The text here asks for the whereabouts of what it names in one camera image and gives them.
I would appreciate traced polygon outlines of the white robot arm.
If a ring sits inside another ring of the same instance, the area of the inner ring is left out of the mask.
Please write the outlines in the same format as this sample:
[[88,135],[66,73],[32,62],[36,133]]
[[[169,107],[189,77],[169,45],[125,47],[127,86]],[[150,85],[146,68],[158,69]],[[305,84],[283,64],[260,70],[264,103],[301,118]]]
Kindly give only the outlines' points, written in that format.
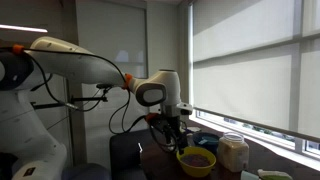
[[161,111],[146,120],[167,121],[173,132],[167,145],[179,151],[186,146],[180,117],[190,115],[193,108],[181,101],[179,76],[174,70],[136,78],[101,56],[46,36],[36,39],[29,48],[2,48],[0,71],[0,150],[21,162],[12,180],[62,180],[66,147],[44,127],[28,99],[28,92],[45,84],[49,74],[77,83],[120,87],[133,93],[142,106],[159,105]]

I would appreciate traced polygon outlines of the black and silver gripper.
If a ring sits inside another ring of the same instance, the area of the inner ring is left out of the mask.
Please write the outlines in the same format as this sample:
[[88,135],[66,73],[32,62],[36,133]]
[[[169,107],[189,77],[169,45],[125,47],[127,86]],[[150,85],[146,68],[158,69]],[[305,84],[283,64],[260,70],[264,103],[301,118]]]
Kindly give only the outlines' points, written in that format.
[[188,146],[187,136],[181,131],[182,116],[188,115],[187,105],[161,105],[160,111],[150,114],[150,133],[159,147],[168,147],[180,155]]

